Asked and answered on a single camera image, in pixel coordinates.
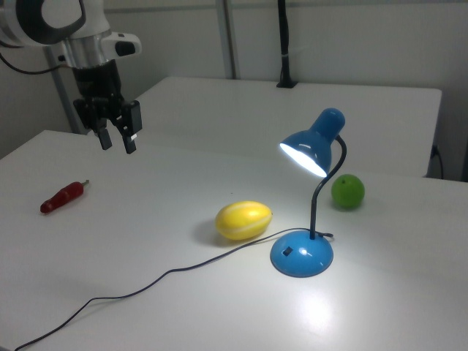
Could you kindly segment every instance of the lamp neck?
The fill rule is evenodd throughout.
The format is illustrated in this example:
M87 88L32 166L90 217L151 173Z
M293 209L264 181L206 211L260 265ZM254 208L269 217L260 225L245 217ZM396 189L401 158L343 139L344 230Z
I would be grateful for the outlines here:
M339 143L341 146L341 156L339 158L338 163L336 166L327 174L326 177L319 183L317 188L314 191L314 195L312 196L312 206L311 206L311 213L310 213L310 239L314 240L315 239L315 221L317 218L317 198L319 196L320 190L322 190L323 186L329 181L336 172L340 169L340 167L343 165L344 159L346 158L346 153L347 153L347 147L346 143L344 140L337 135L335 140Z

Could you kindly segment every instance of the light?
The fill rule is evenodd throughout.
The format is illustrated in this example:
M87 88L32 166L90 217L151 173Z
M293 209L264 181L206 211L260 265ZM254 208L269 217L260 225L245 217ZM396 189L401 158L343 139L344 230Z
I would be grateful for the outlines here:
M326 177L331 166L331 143L343 126L343 114L336 108L327 108L310 129L290 135L279 145L300 166Z
M312 172L316 176L319 176L322 178L327 176L327 173L322 168L320 168L319 165L315 163L313 159L311 159L304 153L297 151L294 148L283 143L279 144L279 146L281 146L283 151L286 154L288 154L292 159L294 159L294 161L296 161L300 166L306 168L309 172Z
M333 250L324 235L316 235L317 197L325 183L343 165L346 144L339 136L344 116L336 108L324 110L308 130L297 132L280 143L281 149L309 172L322 177L312 196L310 230L299 230L279 238L271 248L275 268L288 276L307 277L322 273L333 261ZM341 157L330 171L331 143L337 140Z

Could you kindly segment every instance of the wall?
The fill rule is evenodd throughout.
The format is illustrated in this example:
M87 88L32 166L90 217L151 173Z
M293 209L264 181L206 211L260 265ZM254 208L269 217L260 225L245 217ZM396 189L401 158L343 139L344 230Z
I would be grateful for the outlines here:
M238 78L278 80L276 0L108 0L106 16L112 30L136 34L143 44L142 55L118 62L124 96L134 99L167 76L230 78L227 31L220 14L225 4L230 9ZM434 141L446 178L459 180L468 135L468 3L303 0L287 4L295 79L442 90ZM62 77L73 100L78 93L72 76L64 72ZM436 160L430 175L439 175Z
M233 2L241 79L279 79L272 2ZM460 179L468 137L468 4L309 6L302 1L288 7L287 16L296 80L441 89L435 143L446 178ZM438 176L438 163L431 173Z
M40 48L0 48L0 52L18 68L48 68ZM70 132L51 74L22 75L0 62L0 158L44 129Z

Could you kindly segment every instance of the white table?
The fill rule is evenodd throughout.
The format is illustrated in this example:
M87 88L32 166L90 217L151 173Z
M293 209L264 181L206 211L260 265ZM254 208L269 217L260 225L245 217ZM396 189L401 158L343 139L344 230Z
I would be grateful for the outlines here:
M92 306L29 350L466 350L467 185L356 174L366 185L358 210L334 208L330 184L319 197L317 229L336 236L319 276L280 274L269 241ZM85 179L84 196L39 214ZM270 206L264 235L307 227L317 182L272 160L142 142L126 155L43 132L0 161L0 345L233 248L213 225L228 203Z
M166 78L138 101L139 142L283 161L277 144L308 129L327 107L346 125L347 165L373 173L421 177L427 173L442 93L436 89ZM123 149L109 126L114 147ZM339 158L339 146L333 144Z

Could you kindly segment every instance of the green apple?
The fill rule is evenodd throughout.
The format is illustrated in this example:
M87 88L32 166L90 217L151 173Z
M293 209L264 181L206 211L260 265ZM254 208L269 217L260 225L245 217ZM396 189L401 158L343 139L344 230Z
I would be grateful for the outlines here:
M331 186L331 197L342 208L356 208L364 198L363 182L352 174L339 176Z

